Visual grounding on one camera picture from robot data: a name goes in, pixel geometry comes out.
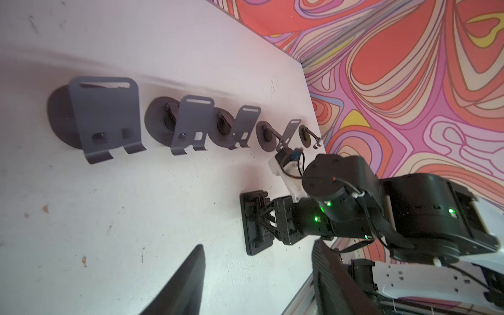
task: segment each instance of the white wall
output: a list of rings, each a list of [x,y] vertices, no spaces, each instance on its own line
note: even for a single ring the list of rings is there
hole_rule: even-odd
[[[207,152],[175,157],[143,115],[158,96],[199,94],[232,114],[260,106],[280,132],[302,118],[318,133],[299,63],[204,0],[8,0],[0,69],[0,313],[137,314],[198,243],[201,314],[284,309],[311,272],[314,238],[248,257],[238,201],[287,194],[272,154],[254,134],[249,149],[207,139]],[[52,133],[47,98],[77,75],[137,81],[147,151],[89,165]]]

